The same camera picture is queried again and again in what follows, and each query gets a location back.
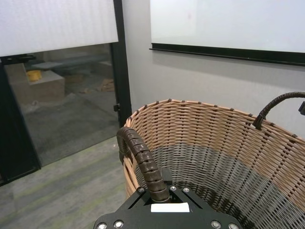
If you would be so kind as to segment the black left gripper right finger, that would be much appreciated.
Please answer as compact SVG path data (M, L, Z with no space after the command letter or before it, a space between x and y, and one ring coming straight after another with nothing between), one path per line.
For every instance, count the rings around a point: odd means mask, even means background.
M205 208L205 202L190 188L173 182L172 172L169 168L161 168L161 175L169 190L172 203L188 203L190 208Z

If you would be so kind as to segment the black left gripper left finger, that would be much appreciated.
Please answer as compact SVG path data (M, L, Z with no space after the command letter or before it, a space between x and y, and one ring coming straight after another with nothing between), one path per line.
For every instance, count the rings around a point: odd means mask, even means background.
M139 187L127 200L119 207L119 210L131 209L145 194L146 190L144 187Z

